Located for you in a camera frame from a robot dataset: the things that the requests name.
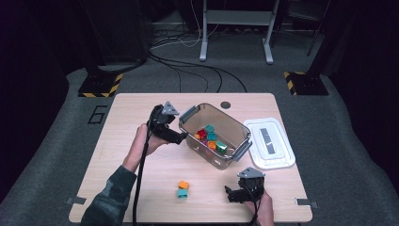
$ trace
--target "sleeve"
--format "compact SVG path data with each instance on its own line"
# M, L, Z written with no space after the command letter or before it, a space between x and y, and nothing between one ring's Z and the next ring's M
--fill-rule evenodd
M136 176L120 166L86 210L81 225L121 225L135 181Z

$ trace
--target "clear plastic bin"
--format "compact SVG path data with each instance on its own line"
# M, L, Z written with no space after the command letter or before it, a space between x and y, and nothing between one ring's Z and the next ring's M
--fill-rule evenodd
M210 149L203 138L196 138L198 131L209 125L214 128L217 143L225 145L221 152ZM179 118L179 127L188 134L187 145L219 170L226 169L232 161L238 162L252 145L245 125L209 104L188 109Z

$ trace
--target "orange block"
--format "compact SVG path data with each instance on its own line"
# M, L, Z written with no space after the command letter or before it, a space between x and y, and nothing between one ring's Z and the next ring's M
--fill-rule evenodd
M216 141L208 140L208 148L216 150Z
M188 183L186 181L179 182L179 189L188 189Z

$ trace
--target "white lid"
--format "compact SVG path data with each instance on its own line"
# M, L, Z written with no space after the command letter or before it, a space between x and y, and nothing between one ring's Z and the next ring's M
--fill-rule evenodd
M251 132L249 152L256 166L271 170L294 164L293 149L279 121L264 118L244 121L244 125Z

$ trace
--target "plastic container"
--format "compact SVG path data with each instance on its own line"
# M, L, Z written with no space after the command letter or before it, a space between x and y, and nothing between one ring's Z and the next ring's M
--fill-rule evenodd
M213 150L203 138L196 137L199 130L209 125L214 128L216 142L225 145L224 151ZM179 118L179 127L188 134L187 145L219 170L226 169L232 161L238 162L252 145L250 131L244 124L209 104L188 109Z
M250 147L253 162L265 170L289 168L295 163L290 141L281 124L274 118L246 120L254 145Z

